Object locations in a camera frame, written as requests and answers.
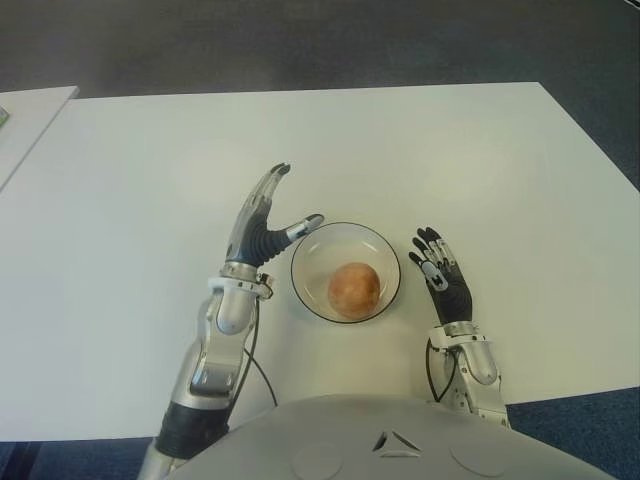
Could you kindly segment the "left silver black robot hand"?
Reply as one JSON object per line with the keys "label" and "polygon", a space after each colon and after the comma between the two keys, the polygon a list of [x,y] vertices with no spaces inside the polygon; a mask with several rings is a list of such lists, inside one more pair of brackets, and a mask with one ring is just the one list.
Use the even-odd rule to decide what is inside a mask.
{"label": "left silver black robot hand", "polygon": [[290,169],[291,165],[287,163],[275,165],[251,190],[232,229],[226,263],[259,268],[322,225],[324,216],[311,214],[286,228],[269,228],[268,219],[274,192]]}

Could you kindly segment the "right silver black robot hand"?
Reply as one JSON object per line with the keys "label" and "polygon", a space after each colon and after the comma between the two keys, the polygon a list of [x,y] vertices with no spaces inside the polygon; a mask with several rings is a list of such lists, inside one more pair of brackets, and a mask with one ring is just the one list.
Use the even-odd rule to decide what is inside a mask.
{"label": "right silver black robot hand", "polygon": [[473,300],[449,245],[433,228],[418,228],[412,238],[416,251],[408,253],[422,272],[442,325],[471,322]]}

